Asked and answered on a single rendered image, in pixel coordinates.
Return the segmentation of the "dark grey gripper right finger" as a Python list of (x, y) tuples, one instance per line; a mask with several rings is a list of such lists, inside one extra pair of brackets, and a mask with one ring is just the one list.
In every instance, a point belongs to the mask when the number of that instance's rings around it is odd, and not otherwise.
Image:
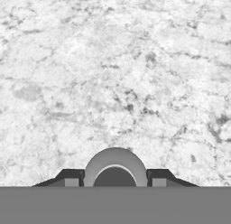
[(146, 177), (148, 187), (196, 187), (196, 184), (175, 177), (168, 169), (147, 169)]

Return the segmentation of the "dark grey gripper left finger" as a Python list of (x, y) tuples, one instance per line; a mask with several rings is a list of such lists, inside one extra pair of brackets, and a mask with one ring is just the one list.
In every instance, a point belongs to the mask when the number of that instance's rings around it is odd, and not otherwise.
[(35, 184), (35, 187), (83, 187), (84, 169), (63, 169), (54, 178)]

